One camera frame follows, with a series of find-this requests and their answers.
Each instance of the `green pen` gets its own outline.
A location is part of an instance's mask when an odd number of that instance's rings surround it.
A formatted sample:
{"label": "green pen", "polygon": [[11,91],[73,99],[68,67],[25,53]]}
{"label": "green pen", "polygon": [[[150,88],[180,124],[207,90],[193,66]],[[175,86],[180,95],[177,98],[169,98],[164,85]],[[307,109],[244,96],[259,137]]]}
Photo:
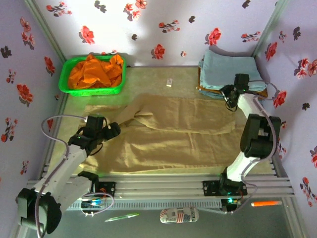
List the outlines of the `green pen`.
{"label": "green pen", "polygon": [[112,217],[112,218],[105,220],[105,222],[113,222],[113,221],[118,221],[121,219],[126,219],[126,218],[131,218],[131,217],[136,217],[136,216],[139,216],[139,213],[131,213],[131,214],[127,214],[127,215],[120,216],[120,217]]}

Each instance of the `gray floor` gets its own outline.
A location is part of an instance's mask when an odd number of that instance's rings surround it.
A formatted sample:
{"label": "gray floor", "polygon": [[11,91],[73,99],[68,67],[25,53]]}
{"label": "gray floor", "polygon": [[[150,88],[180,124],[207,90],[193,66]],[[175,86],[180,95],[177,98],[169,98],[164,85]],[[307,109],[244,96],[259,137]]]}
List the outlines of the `gray floor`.
{"label": "gray floor", "polygon": [[[162,224],[160,211],[139,211],[140,216],[105,223],[133,211],[106,211],[93,218],[80,211],[63,214],[58,228],[48,238],[290,238],[283,206],[253,208],[248,203],[233,215],[200,211],[195,223]],[[27,238],[36,238],[31,231]]]}

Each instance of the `stack of folded clothes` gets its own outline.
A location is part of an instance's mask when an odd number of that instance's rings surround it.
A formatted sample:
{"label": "stack of folded clothes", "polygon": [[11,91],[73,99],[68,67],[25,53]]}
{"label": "stack of folded clothes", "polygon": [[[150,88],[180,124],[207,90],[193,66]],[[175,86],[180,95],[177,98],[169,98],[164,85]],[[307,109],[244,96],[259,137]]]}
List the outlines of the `stack of folded clothes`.
{"label": "stack of folded clothes", "polygon": [[223,98],[219,90],[225,85],[233,84],[238,73],[249,75],[249,90],[267,97],[266,84],[261,79],[253,57],[221,56],[210,50],[206,50],[204,59],[199,62],[197,89],[212,98]]}

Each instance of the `orange cloth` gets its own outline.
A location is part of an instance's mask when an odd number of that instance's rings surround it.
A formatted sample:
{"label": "orange cloth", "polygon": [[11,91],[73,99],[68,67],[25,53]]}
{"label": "orange cloth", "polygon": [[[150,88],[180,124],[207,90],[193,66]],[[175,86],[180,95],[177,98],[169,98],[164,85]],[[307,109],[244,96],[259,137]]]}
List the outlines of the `orange cloth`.
{"label": "orange cloth", "polygon": [[113,88],[121,83],[123,60],[119,55],[109,62],[88,55],[71,71],[68,86],[70,89]]}

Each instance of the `can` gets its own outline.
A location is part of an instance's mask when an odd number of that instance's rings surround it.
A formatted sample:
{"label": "can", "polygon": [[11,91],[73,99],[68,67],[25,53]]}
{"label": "can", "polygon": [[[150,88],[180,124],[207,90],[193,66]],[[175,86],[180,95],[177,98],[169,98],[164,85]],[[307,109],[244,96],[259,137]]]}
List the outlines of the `can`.
{"label": "can", "polygon": [[160,212],[159,219],[164,224],[196,222],[199,213],[195,207],[164,209]]}

